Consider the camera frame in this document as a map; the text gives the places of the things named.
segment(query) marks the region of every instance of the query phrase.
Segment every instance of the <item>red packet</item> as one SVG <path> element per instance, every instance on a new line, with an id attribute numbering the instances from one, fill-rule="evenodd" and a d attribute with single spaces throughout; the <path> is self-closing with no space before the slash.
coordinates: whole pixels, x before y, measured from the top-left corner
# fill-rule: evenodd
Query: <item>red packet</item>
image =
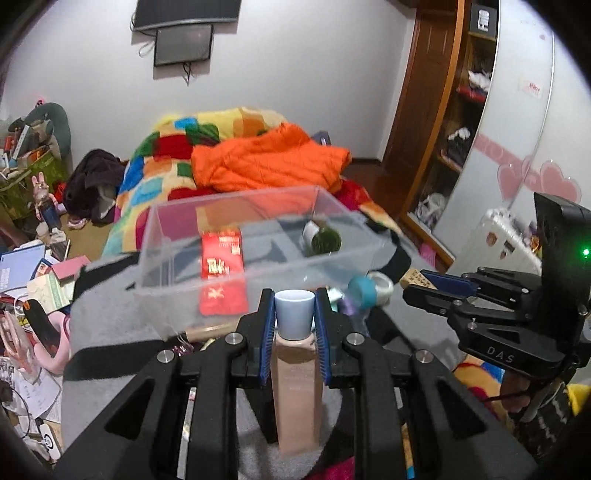
<path id="1" fill-rule="evenodd" d="M 203 233 L 201 278 L 216 278 L 244 272 L 242 235 L 239 230 Z M 233 315 L 248 312 L 245 280 L 230 280 L 201 290 L 202 315 Z"/>

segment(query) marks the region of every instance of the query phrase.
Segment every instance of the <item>blue tape roll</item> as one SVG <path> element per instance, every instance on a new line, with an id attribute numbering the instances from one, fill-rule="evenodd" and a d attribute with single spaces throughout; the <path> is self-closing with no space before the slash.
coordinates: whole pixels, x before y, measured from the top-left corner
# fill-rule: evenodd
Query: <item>blue tape roll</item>
<path id="1" fill-rule="evenodd" d="M 356 275 L 351 278 L 347 286 L 347 293 L 359 306 L 359 310 L 375 307 L 378 302 L 378 292 L 375 283 L 371 278 Z"/>

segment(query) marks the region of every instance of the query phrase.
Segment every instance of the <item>pink heart sticker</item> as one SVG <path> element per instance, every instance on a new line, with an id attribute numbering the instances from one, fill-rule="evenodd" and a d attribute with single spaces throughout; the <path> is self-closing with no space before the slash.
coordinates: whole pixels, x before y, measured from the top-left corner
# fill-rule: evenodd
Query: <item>pink heart sticker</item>
<path id="1" fill-rule="evenodd" d="M 503 201 L 509 198 L 513 198 L 517 191 L 519 190 L 519 186 L 521 185 L 521 165 L 519 167 L 519 172 L 515 171 L 511 164 L 509 165 L 501 165 L 499 170 L 496 172 L 496 178 L 499 182 L 499 187 L 501 188 L 501 196 Z"/>
<path id="2" fill-rule="evenodd" d="M 547 161 L 540 169 L 540 186 L 543 193 L 558 195 L 572 202 L 581 199 L 581 188 L 573 179 L 565 179 L 557 163 Z"/>

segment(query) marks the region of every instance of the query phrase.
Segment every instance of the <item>white paper sign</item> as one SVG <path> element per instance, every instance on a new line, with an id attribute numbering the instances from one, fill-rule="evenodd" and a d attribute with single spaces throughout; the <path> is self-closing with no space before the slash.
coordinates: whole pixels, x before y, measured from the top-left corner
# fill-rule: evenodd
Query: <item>white paper sign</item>
<path id="1" fill-rule="evenodd" d="M 542 97 L 542 87 L 540 85 L 521 77 L 519 78 L 519 91 L 537 99 Z"/>

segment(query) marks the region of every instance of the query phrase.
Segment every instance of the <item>notebook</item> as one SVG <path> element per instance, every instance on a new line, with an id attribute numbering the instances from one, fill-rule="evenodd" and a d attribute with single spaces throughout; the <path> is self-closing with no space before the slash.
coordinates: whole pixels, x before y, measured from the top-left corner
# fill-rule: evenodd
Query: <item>notebook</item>
<path id="1" fill-rule="evenodd" d="M 74 277 L 78 274 L 84 265 L 88 265 L 90 260 L 86 255 L 81 257 L 71 258 L 52 266 L 53 273 L 59 280 L 65 280 L 69 277 Z"/>
<path id="2" fill-rule="evenodd" d="M 7 292 L 13 298 L 26 293 L 27 283 L 44 256 L 45 245 L 43 244 L 2 254 L 0 257 L 0 292 Z"/>

